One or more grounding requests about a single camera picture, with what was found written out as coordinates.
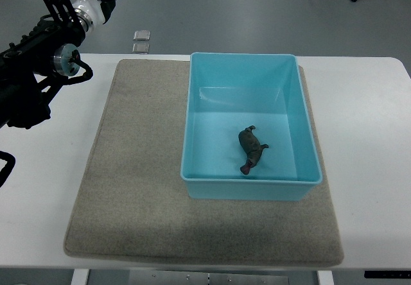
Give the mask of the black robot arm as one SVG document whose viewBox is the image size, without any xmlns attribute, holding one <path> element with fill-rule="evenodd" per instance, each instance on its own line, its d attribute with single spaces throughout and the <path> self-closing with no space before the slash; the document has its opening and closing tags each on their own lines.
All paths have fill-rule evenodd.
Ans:
<svg viewBox="0 0 411 285">
<path fill-rule="evenodd" d="M 85 39 L 70 0 L 43 0 L 49 13 L 18 44 L 1 53 L 1 125 L 29 129 L 51 117 L 49 104 L 65 85 L 90 80 L 92 69 L 77 49 L 63 57 L 64 46 L 78 47 Z M 81 76 L 63 72 L 61 63 L 84 68 Z"/>
</svg>

